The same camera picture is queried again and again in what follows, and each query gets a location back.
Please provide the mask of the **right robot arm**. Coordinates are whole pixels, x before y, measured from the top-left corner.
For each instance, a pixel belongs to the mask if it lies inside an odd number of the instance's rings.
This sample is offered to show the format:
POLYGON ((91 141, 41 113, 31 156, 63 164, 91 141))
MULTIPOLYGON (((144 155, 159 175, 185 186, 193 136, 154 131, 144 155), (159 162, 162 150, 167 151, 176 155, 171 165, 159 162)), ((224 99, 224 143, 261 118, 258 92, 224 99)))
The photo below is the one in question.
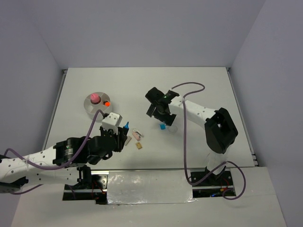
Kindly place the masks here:
POLYGON ((223 178, 228 163, 227 151, 235 142, 238 130, 225 108, 218 110, 206 108, 186 100, 192 92, 179 95, 173 90, 163 93, 156 87, 150 89, 145 97, 151 103, 147 115, 154 117, 167 126, 172 126, 178 115, 183 116, 183 164, 188 183, 195 186, 206 180, 217 185, 223 178), (190 180, 187 173, 187 121, 191 121, 205 130, 205 138, 210 148, 210 158, 206 165, 206 175, 199 181, 190 180))

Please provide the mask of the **blue highlighter cap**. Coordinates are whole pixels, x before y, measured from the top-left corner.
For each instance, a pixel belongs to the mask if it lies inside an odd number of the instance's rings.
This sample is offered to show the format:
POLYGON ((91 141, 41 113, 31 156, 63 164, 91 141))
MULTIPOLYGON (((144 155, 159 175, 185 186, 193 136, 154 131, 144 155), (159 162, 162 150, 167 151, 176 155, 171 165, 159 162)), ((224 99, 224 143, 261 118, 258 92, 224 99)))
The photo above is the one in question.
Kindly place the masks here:
POLYGON ((163 124, 163 123, 162 123, 162 124, 160 124, 160 129, 161 129, 161 130, 165 130, 165 129, 166 129, 165 124, 163 124))

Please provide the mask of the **blue tip black highlighter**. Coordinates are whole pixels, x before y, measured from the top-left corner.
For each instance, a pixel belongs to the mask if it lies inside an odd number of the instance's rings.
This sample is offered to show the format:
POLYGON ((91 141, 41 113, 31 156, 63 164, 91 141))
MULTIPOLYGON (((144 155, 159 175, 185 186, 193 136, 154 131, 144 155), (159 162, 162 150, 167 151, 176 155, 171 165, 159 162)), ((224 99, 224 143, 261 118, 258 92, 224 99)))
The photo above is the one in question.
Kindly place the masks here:
POLYGON ((129 122, 127 122, 126 125, 124 126, 124 131, 126 133, 128 133, 128 131, 129 131, 129 122))

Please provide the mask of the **pink eraser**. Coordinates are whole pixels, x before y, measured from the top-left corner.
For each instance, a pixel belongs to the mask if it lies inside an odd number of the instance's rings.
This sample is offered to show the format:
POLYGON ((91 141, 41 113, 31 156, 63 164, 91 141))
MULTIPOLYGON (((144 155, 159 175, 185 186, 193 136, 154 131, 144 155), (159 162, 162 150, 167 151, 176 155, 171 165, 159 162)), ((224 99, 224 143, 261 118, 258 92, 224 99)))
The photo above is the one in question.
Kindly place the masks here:
POLYGON ((140 135, 139 134, 137 134, 137 132, 132 132, 132 135, 133 135, 133 137, 137 140, 137 141, 140 141, 141 140, 141 137, 140 137, 140 135))

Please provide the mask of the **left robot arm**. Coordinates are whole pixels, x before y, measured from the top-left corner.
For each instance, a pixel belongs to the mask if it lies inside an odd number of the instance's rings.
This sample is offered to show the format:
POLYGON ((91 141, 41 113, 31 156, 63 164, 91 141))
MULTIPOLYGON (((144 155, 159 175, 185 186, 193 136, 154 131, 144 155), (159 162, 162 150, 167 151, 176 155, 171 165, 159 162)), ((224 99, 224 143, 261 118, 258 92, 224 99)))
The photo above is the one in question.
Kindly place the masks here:
POLYGON ((100 128, 99 136, 71 137, 27 156, 2 155, 0 191, 20 194, 23 186, 53 183, 89 188, 93 182, 90 166, 121 152, 128 131, 127 127, 119 127, 118 133, 100 128))

